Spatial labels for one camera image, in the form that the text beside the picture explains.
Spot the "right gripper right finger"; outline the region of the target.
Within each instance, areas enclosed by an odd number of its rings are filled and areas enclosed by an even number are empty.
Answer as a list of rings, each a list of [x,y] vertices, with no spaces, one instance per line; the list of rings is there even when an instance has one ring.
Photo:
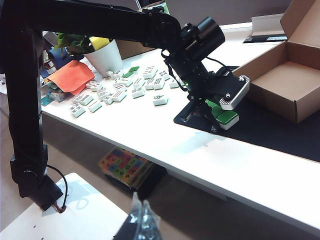
[[[161,234],[158,228],[160,217],[156,215],[150,207],[147,200],[143,201],[142,215],[142,239],[143,240],[160,240]]]

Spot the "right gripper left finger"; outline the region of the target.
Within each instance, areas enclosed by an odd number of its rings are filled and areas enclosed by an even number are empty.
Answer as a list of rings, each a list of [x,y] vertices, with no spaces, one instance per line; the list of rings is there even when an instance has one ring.
[[[142,220],[143,205],[138,193],[132,195],[131,210],[120,229],[113,237],[114,240],[135,240]]]

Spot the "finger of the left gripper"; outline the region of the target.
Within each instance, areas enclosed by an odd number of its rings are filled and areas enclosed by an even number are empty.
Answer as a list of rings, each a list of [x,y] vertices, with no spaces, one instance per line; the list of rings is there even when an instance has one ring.
[[[184,116],[182,116],[182,122],[187,123],[189,120],[196,118],[199,116],[199,111],[194,109],[190,112],[187,112]]]
[[[212,107],[209,106],[203,98],[199,100],[197,113],[201,118],[200,129],[205,132],[219,132],[220,125],[212,114]]]

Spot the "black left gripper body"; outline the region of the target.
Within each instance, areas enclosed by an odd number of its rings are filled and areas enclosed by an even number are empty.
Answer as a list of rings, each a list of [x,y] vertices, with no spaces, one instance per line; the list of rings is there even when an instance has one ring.
[[[229,67],[225,67],[228,75],[213,74],[199,60],[193,60],[186,54],[164,55],[164,62],[173,69],[184,82],[187,91],[196,98],[211,98],[215,95],[227,100],[241,91],[242,82],[233,75]]]

